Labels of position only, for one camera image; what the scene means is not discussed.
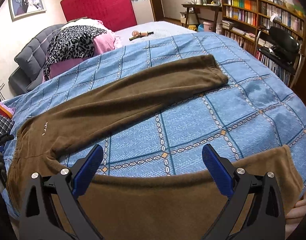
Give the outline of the person's hand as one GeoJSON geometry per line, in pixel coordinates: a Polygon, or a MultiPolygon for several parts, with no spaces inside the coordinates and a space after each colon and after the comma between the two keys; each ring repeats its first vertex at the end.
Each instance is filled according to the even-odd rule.
{"type": "Polygon", "coordinates": [[[286,238],[295,230],[306,215],[306,191],[293,209],[286,215],[286,238]]]}

